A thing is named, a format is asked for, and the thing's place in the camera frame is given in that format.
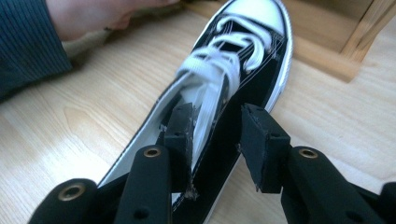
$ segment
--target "hand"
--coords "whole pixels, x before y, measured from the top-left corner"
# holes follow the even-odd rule
[[[176,2],[178,0],[47,0],[47,7],[59,38],[66,41],[105,27],[124,29],[134,11]]]

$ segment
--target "wooden table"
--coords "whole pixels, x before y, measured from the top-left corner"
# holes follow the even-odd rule
[[[73,71],[0,104],[0,223],[26,223],[65,180],[100,181],[207,21],[180,10],[135,22],[79,54]],[[294,146],[320,149],[348,180],[374,192],[396,180],[395,34],[392,21],[350,83],[293,60],[272,112]],[[256,193],[240,160],[209,223],[284,222],[279,197]]]

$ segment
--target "sleeve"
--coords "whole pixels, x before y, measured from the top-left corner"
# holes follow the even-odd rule
[[[46,0],[0,0],[0,99],[71,68]]]

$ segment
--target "sneaker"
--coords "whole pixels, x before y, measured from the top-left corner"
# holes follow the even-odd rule
[[[172,195],[173,220],[204,222],[240,155],[241,106],[273,108],[285,88],[291,53],[290,18],[280,1],[227,2],[99,188],[127,174],[136,151],[157,143],[171,111],[190,103],[191,187]]]

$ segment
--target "shoe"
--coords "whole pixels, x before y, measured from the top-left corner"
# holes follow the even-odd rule
[[[157,143],[172,110],[190,103],[191,187],[172,195],[173,220],[204,222],[240,155],[241,106],[273,108],[285,88],[291,54],[290,18],[280,1],[227,2],[99,188],[127,174],[136,151]]]

